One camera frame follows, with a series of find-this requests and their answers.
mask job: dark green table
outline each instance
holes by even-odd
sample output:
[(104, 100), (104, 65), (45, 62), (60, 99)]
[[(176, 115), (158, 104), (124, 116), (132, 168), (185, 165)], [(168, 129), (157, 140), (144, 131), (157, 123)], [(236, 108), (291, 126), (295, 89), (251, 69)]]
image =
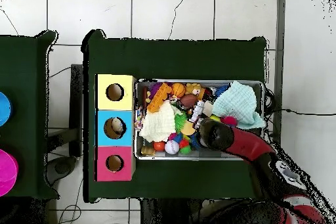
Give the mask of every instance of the dark green table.
[(47, 158), (47, 53), (56, 32), (37, 37), (0, 36), (0, 91), (12, 117), (0, 127), (0, 148), (18, 161), (14, 188), (6, 196), (56, 198), (45, 182)]
[(135, 78), (246, 79), (264, 82), (263, 37), (251, 41), (106, 39), (91, 31), (84, 52), (84, 199), (254, 197), (249, 164), (237, 161), (137, 160), (132, 181), (95, 182), (95, 74)]

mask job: yellow cube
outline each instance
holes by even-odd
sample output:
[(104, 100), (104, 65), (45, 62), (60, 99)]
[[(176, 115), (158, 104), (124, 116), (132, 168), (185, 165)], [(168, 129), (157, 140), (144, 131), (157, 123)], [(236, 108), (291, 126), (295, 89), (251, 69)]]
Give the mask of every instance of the yellow cube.
[(133, 76), (98, 74), (95, 89), (98, 89), (99, 110), (132, 111), (134, 98)]

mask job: stuffed animal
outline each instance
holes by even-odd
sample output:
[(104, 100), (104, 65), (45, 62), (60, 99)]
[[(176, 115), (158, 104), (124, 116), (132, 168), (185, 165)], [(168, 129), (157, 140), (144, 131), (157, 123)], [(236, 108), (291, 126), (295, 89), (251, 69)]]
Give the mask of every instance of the stuffed animal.
[(199, 95), (201, 93), (201, 84), (197, 84), (197, 83), (193, 83), (193, 84), (190, 84), (190, 83), (187, 83), (186, 84), (186, 92), (185, 92), (185, 95), (187, 94), (193, 94), (193, 95)]

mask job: orange ball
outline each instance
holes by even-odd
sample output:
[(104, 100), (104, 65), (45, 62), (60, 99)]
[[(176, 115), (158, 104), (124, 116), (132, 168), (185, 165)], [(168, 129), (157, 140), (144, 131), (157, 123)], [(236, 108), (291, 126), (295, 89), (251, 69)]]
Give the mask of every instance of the orange ball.
[(181, 83), (174, 83), (173, 84), (173, 90), (172, 90), (172, 94), (178, 98), (181, 98), (184, 96), (186, 92), (186, 86), (184, 86)]
[(158, 152), (163, 152), (165, 150), (165, 143), (163, 141), (161, 142), (154, 142), (153, 143), (154, 150)]

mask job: yellow toy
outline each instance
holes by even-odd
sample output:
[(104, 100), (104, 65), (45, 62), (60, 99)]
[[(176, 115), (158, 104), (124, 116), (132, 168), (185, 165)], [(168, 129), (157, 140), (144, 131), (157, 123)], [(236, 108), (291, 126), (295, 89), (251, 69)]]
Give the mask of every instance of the yellow toy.
[(199, 95), (201, 93), (201, 84), (197, 84), (197, 83), (193, 83), (193, 84), (190, 84), (190, 83), (187, 83), (186, 84), (186, 92), (185, 92), (185, 95), (187, 94), (193, 94), (193, 95)]
[(151, 113), (159, 111), (160, 106), (163, 104), (163, 101), (167, 99), (169, 93), (171, 93), (171, 87), (169, 87), (166, 83), (162, 83), (161, 87), (154, 95), (154, 98), (147, 106), (147, 110)]

